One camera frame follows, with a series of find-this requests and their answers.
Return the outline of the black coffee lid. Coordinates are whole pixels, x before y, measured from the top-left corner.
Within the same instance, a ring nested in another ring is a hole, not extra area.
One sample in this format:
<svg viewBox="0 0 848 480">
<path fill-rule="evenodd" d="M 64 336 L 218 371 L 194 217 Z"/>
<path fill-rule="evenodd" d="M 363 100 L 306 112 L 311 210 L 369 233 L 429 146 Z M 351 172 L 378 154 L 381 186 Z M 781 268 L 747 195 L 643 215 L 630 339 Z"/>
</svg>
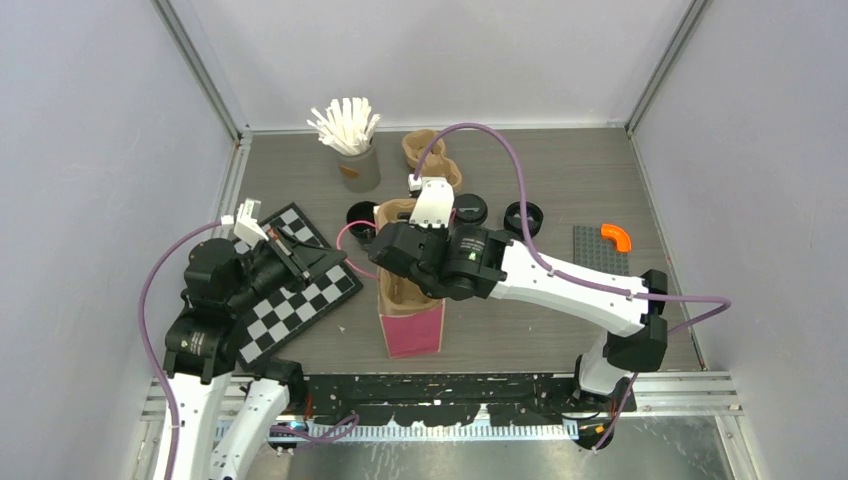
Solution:
<svg viewBox="0 0 848 480">
<path fill-rule="evenodd" d="M 464 193 L 455 197 L 454 222 L 457 225 L 482 225 L 488 218 L 488 205 L 479 195 Z"/>
</svg>

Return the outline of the single brown cup carrier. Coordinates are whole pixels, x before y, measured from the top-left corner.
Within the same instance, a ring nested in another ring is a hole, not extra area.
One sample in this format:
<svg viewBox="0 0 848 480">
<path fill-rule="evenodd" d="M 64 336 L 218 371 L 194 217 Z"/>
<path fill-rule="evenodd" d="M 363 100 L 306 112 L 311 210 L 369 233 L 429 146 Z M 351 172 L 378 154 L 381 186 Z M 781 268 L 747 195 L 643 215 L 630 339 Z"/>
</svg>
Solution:
<svg viewBox="0 0 848 480">
<path fill-rule="evenodd" d="M 412 198 L 393 199 L 376 207 L 375 219 L 377 234 L 383 233 L 385 226 L 398 220 L 401 213 L 411 213 L 417 200 Z M 370 248 L 375 247 L 377 238 Z M 379 290 L 378 312 L 388 316 L 410 316 L 443 307 L 443 299 L 425 296 L 420 288 L 410 280 L 395 275 L 383 267 L 377 267 Z"/>
</svg>

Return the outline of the brown cardboard cup carrier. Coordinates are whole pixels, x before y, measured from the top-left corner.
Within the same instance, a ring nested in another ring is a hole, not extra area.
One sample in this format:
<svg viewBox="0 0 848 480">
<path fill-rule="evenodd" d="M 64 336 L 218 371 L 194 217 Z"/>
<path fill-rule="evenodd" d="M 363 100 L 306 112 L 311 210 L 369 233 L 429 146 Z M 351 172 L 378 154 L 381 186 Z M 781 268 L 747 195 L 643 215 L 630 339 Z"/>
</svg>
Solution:
<svg viewBox="0 0 848 480">
<path fill-rule="evenodd" d="M 410 132 L 403 137 L 401 147 L 411 172 L 415 171 L 421 153 L 436 135 L 436 130 L 421 129 Z M 443 139 L 434 144 L 427 154 L 421 175 L 445 178 L 455 193 L 460 192 L 463 186 L 463 177 L 457 164 L 446 156 L 446 144 Z"/>
</svg>

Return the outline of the paper bag with pink handles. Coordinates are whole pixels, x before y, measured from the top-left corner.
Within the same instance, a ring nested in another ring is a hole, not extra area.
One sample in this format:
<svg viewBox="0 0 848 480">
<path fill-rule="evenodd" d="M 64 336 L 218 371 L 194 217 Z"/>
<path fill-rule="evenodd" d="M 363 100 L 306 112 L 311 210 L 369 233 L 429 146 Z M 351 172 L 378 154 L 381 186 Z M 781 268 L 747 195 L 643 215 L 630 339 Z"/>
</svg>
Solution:
<svg viewBox="0 0 848 480">
<path fill-rule="evenodd" d="M 348 229 L 350 225 L 342 227 L 336 238 L 336 245 L 340 246 L 345 234 L 351 234 Z M 368 277 L 377 283 L 377 268 L 374 271 L 362 269 L 352 261 L 347 266 L 362 276 Z M 434 354 L 441 350 L 445 304 L 443 307 L 429 312 L 410 316 L 388 316 L 378 312 L 378 298 L 376 312 L 379 317 L 384 342 L 390 358 L 406 358 L 427 354 Z"/>
</svg>

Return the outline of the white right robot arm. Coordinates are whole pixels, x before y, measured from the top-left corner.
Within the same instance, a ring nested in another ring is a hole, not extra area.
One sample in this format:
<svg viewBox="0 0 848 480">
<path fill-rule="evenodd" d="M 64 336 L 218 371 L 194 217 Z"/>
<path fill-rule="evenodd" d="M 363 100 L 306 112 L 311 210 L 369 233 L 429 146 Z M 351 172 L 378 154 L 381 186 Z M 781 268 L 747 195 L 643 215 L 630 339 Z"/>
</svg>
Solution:
<svg viewBox="0 0 848 480">
<path fill-rule="evenodd" d="M 606 335 L 577 364 L 574 403 L 596 410 L 630 373 L 657 371 L 667 350 L 663 305 L 646 299 L 651 270 L 641 277 L 598 272 L 556 259 L 544 269 L 529 247 L 481 226 L 453 231 L 388 223 L 368 250 L 372 263 L 415 284 L 432 299 L 521 301 L 588 320 Z"/>
</svg>

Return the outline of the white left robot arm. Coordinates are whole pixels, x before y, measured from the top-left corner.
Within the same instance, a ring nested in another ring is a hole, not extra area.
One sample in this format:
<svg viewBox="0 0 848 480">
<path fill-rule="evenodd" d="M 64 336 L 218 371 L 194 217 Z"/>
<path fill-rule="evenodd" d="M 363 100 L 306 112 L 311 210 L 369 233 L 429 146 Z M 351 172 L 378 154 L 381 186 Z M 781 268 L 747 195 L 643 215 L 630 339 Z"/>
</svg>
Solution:
<svg viewBox="0 0 848 480">
<path fill-rule="evenodd" d="M 166 398 L 156 479 L 237 479 L 247 472 L 278 415 L 308 397 L 300 363 L 273 360 L 253 375 L 245 405 L 220 443 L 214 430 L 247 333 L 246 317 L 270 294 L 300 293 L 346 255 L 255 227 L 246 252 L 212 238 L 194 246 L 184 270 L 184 302 L 154 373 Z"/>
</svg>

